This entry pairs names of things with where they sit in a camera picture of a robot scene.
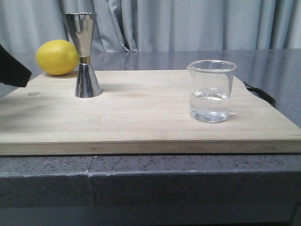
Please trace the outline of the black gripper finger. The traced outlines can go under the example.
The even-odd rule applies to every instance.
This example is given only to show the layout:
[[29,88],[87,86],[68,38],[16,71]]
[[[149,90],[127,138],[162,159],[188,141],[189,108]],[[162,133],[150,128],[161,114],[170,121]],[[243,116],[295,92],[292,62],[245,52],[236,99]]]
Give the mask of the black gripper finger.
[[26,87],[31,71],[0,46],[0,82],[14,87]]

